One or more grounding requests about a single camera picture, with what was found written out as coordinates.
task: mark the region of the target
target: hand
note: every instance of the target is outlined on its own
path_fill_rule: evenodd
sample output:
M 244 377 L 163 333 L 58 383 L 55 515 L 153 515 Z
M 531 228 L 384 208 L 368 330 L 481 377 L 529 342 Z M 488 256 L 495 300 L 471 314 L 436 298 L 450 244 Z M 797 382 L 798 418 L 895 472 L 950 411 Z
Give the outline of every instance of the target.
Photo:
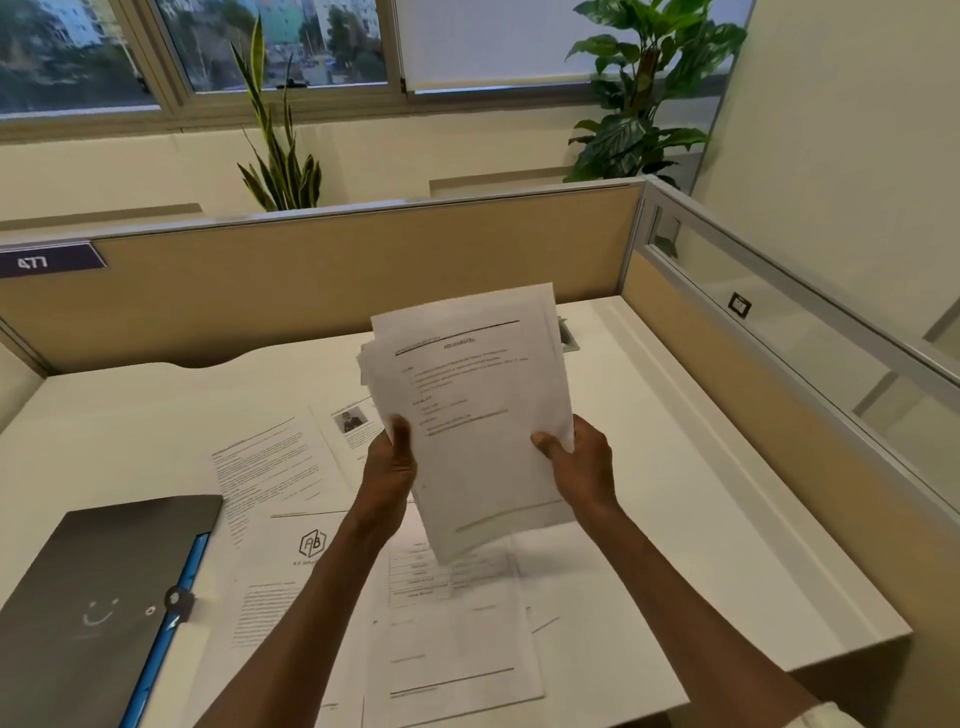
M 377 549 L 400 528 L 407 496 L 417 477 L 417 461 L 410 449 L 410 423 L 397 416 L 392 424 L 392 443 L 384 430 L 367 448 L 363 482 L 347 515 L 359 535 L 372 539 Z
M 553 463 L 553 478 L 577 520 L 598 511 L 619 511 L 613 490 L 613 451 L 603 432 L 579 415 L 573 416 L 573 452 L 546 432 L 530 436 L 537 449 Z

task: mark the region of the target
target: sleeve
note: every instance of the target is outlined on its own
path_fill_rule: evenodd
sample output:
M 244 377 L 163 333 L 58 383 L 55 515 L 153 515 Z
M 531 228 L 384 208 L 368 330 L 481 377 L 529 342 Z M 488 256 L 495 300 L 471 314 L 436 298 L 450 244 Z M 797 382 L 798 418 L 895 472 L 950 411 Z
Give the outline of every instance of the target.
M 786 728 L 863 728 L 833 703 L 824 703 L 808 710 Z

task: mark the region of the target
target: document title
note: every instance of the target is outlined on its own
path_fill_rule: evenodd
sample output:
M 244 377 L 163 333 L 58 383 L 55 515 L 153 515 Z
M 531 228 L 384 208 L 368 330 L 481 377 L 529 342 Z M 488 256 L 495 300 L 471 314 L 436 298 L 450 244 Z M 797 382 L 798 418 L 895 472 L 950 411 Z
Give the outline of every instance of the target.
M 468 336 L 466 339 L 461 339 L 460 341 L 454 341 L 452 344 L 444 344 L 444 349 L 450 349 L 451 347 L 459 347 L 461 344 L 469 344 L 471 341 L 474 341 L 472 336 Z

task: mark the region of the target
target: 477 sign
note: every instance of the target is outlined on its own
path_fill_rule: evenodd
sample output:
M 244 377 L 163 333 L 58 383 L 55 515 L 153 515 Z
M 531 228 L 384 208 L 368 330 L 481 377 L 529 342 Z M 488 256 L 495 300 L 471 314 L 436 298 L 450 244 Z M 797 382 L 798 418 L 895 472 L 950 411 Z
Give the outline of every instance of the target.
M 45 255 L 29 255 L 27 257 L 19 257 L 16 260 L 17 268 L 26 268 L 28 271 L 34 271 L 37 268 L 49 268 L 47 265 L 47 258 Z
M 88 240 L 33 248 L 0 248 L 0 279 L 106 267 Z

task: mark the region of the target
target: person's right hand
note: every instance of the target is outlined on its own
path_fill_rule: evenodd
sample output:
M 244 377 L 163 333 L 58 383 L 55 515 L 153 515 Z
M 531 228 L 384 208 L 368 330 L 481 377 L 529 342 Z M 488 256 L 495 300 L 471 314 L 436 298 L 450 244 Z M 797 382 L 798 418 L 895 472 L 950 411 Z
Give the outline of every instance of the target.
M 534 432 L 530 439 L 553 464 L 557 490 L 578 521 L 598 510 L 619 510 L 613 490 L 613 452 L 603 432 L 574 415 L 573 452 L 546 432 Z

